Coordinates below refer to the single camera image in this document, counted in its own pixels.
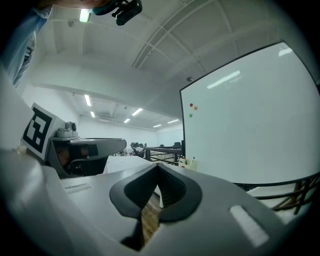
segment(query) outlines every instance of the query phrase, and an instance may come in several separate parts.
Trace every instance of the whiteboard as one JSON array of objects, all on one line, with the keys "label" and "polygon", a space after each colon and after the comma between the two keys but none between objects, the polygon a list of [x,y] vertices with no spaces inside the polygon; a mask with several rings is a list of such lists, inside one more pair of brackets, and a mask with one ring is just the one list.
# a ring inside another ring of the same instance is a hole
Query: whiteboard
[{"label": "whiteboard", "polygon": [[261,184],[319,171],[319,93],[284,42],[235,60],[180,94],[185,154],[195,157],[198,172]]}]

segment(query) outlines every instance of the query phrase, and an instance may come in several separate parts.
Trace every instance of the white wall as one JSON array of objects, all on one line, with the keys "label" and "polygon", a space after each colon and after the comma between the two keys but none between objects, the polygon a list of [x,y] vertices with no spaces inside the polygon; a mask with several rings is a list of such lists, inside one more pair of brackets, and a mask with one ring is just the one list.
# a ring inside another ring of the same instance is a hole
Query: white wall
[{"label": "white wall", "polygon": [[97,98],[172,118],[182,117],[179,90],[168,93],[174,85],[103,54],[77,55],[65,50],[46,56],[33,73],[32,81],[36,86],[77,94],[89,92]]},{"label": "white wall", "polygon": [[33,103],[36,103],[66,122],[79,123],[79,113],[65,97],[64,92],[35,87],[29,79],[26,79],[25,82],[22,98],[30,108]]},{"label": "white wall", "polygon": [[157,131],[157,147],[163,144],[165,147],[173,146],[175,142],[184,139],[184,127],[182,123],[170,125]]},{"label": "white wall", "polygon": [[81,116],[78,132],[83,138],[125,139],[127,148],[130,147],[131,142],[147,143],[148,147],[157,146],[156,131],[101,122],[98,118]]}]

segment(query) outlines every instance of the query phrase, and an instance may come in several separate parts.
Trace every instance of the camera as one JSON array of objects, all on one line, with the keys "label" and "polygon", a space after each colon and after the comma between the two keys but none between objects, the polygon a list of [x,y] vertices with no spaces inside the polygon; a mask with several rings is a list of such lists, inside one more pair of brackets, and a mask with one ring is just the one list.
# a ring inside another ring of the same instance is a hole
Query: camera
[{"label": "camera", "polygon": [[100,16],[108,14],[116,8],[118,9],[111,16],[115,18],[118,26],[126,24],[134,16],[141,13],[143,9],[141,0],[132,0],[131,2],[127,0],[113,0],[106,6],[93,8],[92,11],[95,15]]},{"label": "camera", "polygon": [[74,138],[78,137],[77,125],[75,122],[66,122],[65,128],[59,128],[56,132],[58,138]]}]

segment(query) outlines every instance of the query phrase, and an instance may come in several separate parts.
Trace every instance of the gray plastic part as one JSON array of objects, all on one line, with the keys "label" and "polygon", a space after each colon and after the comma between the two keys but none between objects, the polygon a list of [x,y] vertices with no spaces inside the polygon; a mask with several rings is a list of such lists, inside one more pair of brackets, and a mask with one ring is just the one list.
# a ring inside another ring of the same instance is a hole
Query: gray plastic part
[{"label": "gray plastic part", "polygon": [[124,150],[127,146],[127,142],[122,138],[57,138],[51,137],[48,142],[47,157],[46,160],[50,166],[55,168],[60,179],[72,178],[65,169],[61,166],[58,159],[54,142],[65,142],[67,145],[80,146],[80,145],[96,145],[98,155],[91,156],[89,159],[77,159],[78,161],[94,161],[103,158],[107,158],[117,152]]},{"label": "gray plastic part", "polygon": [[53,168],[12,151],[0,151],[0,166],[0,193],[6,208],[25,235],[47,254],[138,255],[81,213]]},{"label": "gray plastic part", "polygon": [[[138,221],[122,216],[109,193],[115,183],[149,164],[59,180],[53,168],[40,166],[29,156],[0,151],[0,166],[0,193],[6,207],[25,234],[51,255],[266,255],[287,235],[272,210],[236,185],[165,165],[196,182],[202,200],[186,219],[161,223],[151,240],[137,252],[121,241],[134,234]],[[268,234],[269,240],[262,246],[254,248],[230,214],[229,209],[235,205],[242,206]]]},{"label": "gray plastic part", "polygon": [[142,249],[147,255],[250,255],[255,248],[229,212],[240,205],[266,231],[269,240],[278,241],[284,225],[275,213],[233,183],[210,175],[160,163],[197,182],[202,190],[202,201],[187,219],[161,223],[156,234]]}]

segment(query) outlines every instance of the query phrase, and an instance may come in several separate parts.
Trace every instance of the person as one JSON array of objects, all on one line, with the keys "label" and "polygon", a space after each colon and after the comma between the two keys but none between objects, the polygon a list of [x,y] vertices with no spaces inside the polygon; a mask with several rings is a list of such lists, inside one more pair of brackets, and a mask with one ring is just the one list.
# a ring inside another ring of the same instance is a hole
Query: person
[{"label": "person", "polygon": [[36,47],[37,34],[49,18],[53,5],[74,9],[103,7],[112,0],[39,0],[12,33],[0,57],[15,88],[28,69]]}]

